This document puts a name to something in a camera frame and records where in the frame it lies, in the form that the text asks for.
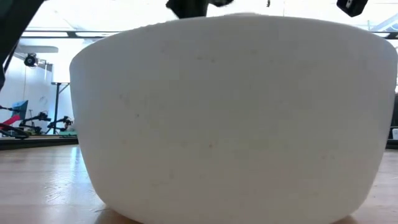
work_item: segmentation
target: white plastic bin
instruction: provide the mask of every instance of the white plastic bin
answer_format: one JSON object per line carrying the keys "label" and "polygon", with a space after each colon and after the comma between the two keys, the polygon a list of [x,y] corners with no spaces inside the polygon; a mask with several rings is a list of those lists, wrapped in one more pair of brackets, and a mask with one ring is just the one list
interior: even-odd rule
{"label": "white plastic bin", "polygon": [[85,164],[115,211],[145,224],[319,224],[369,192],[397,52],[346,25],[238,15],[105,38],[70,75]]}

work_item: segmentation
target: wooden table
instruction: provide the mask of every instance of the wooden table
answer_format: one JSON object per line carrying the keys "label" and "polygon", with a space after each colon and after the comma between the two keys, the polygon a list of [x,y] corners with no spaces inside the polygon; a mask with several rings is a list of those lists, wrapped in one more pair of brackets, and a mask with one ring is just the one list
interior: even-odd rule
{"label": "wooden table", "polygon": [[[106,208],[78,146],[0,151],[0,224],[135,223]],[[335,224],[398,223],[398,151],[386,151],[368,199]]]}

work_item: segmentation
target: white wall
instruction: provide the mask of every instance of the white wall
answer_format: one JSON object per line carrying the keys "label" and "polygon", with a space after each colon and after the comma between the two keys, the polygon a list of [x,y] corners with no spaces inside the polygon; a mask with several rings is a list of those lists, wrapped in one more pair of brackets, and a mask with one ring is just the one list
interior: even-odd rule
{"label": "white wall", "polygon": [[[74,56],[82,50],[82,48],[86,47],[88,43],[84,40],[76,39],[76,40],[68,40],[65,41],[62,45],[58,47],[58,54],[54,59],[53,63],[53,82],[59,83],[69,83],[69,65]],[[66,87],[60,96],[58,102],[58,116],[57,118],[63,118],[64,116],[68,116],[71,119],[74,119],[73,110],[72,110],[72,99],[70,96],[70,87]]]}
{"label": "white wall", "polygon": [[[47,111],[52,118],[55,107],[55,87],[51,85],[52,74],[45,73],[42,68],[28,68],[23,61],[13,58],[6,72],[6,82],[0,92],[0,105],[11,107],[13,103],[28,100],[27,118],[29,110],[36,116],[41,111]],[[11,117],[11,112],[0,110],[0,122]],[[47,123],[35,121],[36,126],[47,129]]]}

